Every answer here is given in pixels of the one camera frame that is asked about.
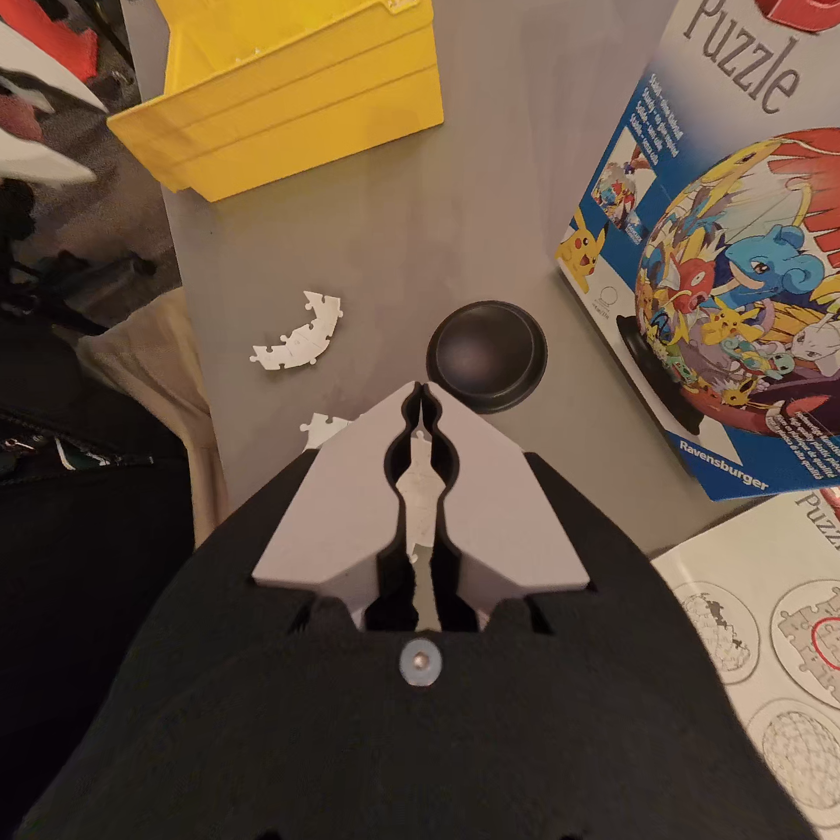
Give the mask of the curved strip of joined pieces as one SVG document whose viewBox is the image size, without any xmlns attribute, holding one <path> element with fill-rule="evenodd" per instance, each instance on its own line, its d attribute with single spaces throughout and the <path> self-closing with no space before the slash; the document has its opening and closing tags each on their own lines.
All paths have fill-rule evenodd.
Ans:
<svg viewBox="0 0 840 840">
<path fill-rule="evenodd" d="M 280 336 L 278 345 L 254 346 L 248 358 L 251 363 L 259 364 L 265 371 L 291 370 L 314 365 L 329 347 L 333 332 L 343 317 L 341 299 L 309 290 L 303 294 L 311 320 L 289 335 Z"/>
</svg>

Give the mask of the beige cloth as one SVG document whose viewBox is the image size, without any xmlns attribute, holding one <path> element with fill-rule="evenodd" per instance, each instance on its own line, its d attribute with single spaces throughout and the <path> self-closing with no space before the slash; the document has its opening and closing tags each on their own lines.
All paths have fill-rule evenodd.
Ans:
<svg viewBox="0 0 840 840">
<path fill-rule="evenodd" d="M 161 294 L 99 336 L 79 339 L 76 355 L 94 378 L 134 399 L 180 439 L 199 547 L 230 508 L 184 288 Z"/>
</svg>

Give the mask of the black metal frame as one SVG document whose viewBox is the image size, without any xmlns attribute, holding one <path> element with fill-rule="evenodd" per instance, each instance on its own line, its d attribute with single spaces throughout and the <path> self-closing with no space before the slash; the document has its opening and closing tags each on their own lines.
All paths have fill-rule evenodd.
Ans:
<svg viewBox="0 0 840 840">
<path fill-rule="evenodd" d="M 68 299 L 85 290 L 106 287 L 122 277 L 152 277 L 153 261 L 135 252 L 95 266 L 67 250 L 27 266 L 11 253 L 2 254 L 1 316 L 8 322 L 59 327 L 97 336 L 107 328 L 72 308 Z"/>
</svg>

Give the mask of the colourful puzzle box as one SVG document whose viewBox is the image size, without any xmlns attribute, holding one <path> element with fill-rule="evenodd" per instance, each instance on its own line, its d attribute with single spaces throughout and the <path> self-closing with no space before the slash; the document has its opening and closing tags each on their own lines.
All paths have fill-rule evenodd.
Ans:
<svg viewBox="0 0 840 840">
<path fill-rule="evenodd" d="M 838 486 L 838 2 L 678 2 L 555 252 L 714 501 Z"/>
</svg>

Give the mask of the black round puzzle stand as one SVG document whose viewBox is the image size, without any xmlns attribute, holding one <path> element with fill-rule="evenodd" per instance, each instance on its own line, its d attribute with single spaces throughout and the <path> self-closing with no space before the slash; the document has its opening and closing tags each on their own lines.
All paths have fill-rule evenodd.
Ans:
<svg viewBox="0 0 840 840">
<path fill-rule="evenodd" d="M 472 411 L 490 415 L 526 400 L 548 359 L 548 342 L 531 314 L 507 301 L 475 301 L 437 326 L 427 346 L 426 373 Z"/>
</svg>

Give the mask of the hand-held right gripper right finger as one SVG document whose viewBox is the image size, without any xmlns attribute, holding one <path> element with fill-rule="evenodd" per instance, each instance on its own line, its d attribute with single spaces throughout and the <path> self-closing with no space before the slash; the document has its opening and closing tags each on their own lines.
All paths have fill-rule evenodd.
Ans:
<svg viewBox="0 0 840 840">
<path fill-rule="evenodd" d="M 476 632 L 501 602 L 586 589 L 590 575 L 524 451 L 434 383 L 422 413 L 444 484 L 429 561 L 441 628 Z"/>
</svg>

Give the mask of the white instruction sheet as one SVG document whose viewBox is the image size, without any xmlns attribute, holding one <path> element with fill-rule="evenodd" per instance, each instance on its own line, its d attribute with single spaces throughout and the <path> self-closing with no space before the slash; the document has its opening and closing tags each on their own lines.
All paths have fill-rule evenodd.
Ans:
<svg viewBox="0 0 840 840">
<path fill-rule="evenodd" d="M 777 781 L 838 838 L 838 488 L 774 497 L 653 565 Z"/>
</svg>

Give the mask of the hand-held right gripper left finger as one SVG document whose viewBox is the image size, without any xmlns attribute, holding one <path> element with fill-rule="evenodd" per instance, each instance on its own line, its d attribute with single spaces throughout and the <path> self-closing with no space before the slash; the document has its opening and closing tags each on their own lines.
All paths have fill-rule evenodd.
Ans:
<svg viewBox="0 0 840 840">
<path fill-rule="evenodd" d="M 324 442 L 252 572 L 263 587 L 340 600 L 358 628 L 408 565 L 406 504 L 422 386 L 409 382 Z"/>
</svg>

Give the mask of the person's black clothing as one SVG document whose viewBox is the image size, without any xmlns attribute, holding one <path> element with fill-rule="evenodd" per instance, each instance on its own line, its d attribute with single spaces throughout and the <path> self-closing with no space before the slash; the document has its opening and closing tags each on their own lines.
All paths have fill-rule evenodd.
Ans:
<svg viewBox="0 0 840 840">
<path fill-rule="evenodd" d="M 186 451 L 49 329 L 1 331 L 1 828 L 11 838 L 96 717 L 193 554 Z"/>
</svg>

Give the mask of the yellow plastic bin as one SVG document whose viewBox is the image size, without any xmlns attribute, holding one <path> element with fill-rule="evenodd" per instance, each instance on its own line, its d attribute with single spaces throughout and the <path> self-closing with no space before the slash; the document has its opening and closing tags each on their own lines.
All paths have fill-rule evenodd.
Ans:
<svg viewBox="0 0 840 840">
<path fill-rule="evenodd" d="M 164 92 L 108 126 L 210 203 L 445 119 L 429 1 L 158 2 Z"/>
</svg>

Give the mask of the white and red object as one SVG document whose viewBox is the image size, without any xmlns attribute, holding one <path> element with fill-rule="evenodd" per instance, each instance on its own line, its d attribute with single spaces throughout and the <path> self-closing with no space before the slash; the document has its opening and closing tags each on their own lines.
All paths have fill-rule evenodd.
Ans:
<svg viewBox="0 0 840 840">
<path fill-rule="evenodd" d="M 59 109 L 107 114 L 103 102 L 58 60 L 1 23 L 1 176 L 61 188 L 87 184 L 96 175 L 54 150 L 42 122 Z"/>
</svg>

